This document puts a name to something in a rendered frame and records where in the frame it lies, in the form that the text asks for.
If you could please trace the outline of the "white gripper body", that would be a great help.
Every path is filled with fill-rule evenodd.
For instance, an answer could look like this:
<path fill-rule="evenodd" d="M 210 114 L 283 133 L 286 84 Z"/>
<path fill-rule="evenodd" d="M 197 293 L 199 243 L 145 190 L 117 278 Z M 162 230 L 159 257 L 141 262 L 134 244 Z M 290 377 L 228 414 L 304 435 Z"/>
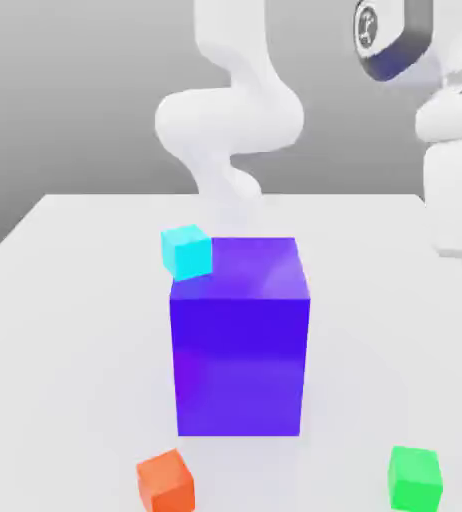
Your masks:
<path fill-rule="evenodd" d="M 439 92 L 417 112 L 415 130 L 428 144 L 424 198 L 432 245 L 462 258 L 462 92 Z"/>

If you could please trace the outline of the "small green cube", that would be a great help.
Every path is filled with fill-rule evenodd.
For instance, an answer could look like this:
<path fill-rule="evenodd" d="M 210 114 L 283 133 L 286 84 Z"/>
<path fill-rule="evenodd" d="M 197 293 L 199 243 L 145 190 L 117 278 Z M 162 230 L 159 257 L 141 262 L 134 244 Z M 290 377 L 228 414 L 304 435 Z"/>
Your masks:
<path fill-rule="evenodd" d="M 388 466 L 390 507 L 400 512 L 437 512 L 443 478 L 433 450 L 394 446 Z"/>

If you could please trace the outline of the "small cyan cube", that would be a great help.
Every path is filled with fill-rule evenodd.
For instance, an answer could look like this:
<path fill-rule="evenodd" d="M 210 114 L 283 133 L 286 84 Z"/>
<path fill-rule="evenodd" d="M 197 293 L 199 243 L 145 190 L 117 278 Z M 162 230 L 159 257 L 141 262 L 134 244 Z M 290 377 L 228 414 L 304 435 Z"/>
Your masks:
<path fill-rule="evenodd" d="M 161 232 L 164 267 L 175 281 L 212 272 L 212 239 L 197 225 L 185 225 Z"/>

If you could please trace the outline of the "small orange cube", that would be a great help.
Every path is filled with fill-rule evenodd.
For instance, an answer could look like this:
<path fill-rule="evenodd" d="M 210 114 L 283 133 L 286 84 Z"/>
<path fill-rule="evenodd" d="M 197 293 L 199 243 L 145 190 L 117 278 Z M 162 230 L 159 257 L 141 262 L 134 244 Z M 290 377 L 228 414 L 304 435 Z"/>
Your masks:
<path fill-rule="evenodd" d="M 177 449 L 136 466 L 139 495 L 147 512 L 194 512 L 194 479 Z"/>

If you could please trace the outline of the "large purple box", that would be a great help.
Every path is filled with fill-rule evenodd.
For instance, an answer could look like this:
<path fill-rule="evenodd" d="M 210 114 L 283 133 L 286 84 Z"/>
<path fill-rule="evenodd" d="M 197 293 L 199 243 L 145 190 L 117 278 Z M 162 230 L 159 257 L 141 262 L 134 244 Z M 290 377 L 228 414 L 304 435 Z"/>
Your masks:
<path fill-rule="evenodd" d="M 296 436 L 311 298 L 292 237 L 216 238 L 213 271 L 173 283 L 181 436 Z"/>

